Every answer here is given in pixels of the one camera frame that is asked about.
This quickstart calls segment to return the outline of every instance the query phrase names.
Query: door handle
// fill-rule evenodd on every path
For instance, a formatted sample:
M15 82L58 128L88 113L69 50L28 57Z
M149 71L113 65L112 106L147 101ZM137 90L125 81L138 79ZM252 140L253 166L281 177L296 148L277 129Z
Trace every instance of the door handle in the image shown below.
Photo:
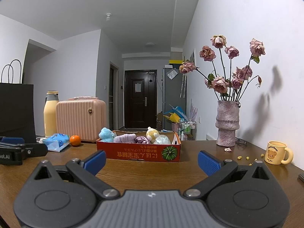
M145 101L145 107L146 107L147 106L147 97L145 97L145 99L143 101Z

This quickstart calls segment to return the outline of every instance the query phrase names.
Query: phone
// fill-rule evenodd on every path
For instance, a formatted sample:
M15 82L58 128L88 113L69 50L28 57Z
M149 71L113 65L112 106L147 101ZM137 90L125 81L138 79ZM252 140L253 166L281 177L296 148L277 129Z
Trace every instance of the phone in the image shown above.
M304 182L304 173L299 174L298 177Z

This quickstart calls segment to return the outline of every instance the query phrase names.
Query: pink ceramic vase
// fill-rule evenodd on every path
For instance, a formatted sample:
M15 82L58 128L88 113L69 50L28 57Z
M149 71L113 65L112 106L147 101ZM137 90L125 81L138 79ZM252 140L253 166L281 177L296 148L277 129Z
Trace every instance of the pink ceramic vase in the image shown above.
M215 126L218 128L216 144L231 147L235 145L235 130L240 128L239 102L218 101Z

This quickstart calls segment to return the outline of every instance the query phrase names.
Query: mug handle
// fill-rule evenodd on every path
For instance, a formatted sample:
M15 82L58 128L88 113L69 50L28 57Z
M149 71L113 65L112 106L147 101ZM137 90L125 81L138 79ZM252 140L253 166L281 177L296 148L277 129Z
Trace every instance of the mug handle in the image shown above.
M285 151L288 152L288 159L287 160L282 160L282 164L289 164L293 160L293 152L290 148L285 147Z

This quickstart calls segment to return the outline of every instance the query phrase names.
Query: purple cloth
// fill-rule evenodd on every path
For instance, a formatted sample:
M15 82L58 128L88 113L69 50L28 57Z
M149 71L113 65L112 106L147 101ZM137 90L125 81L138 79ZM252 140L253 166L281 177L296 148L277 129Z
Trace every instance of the purple cloth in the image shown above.
M138 136L135 139L135 142L139 143L139 144L150 144L150 141L146 137L144 137L144 136Z
M124 134L124 135L116 136L114 138L114 142L135 143L134 141L135 138L136 138L136 134Z

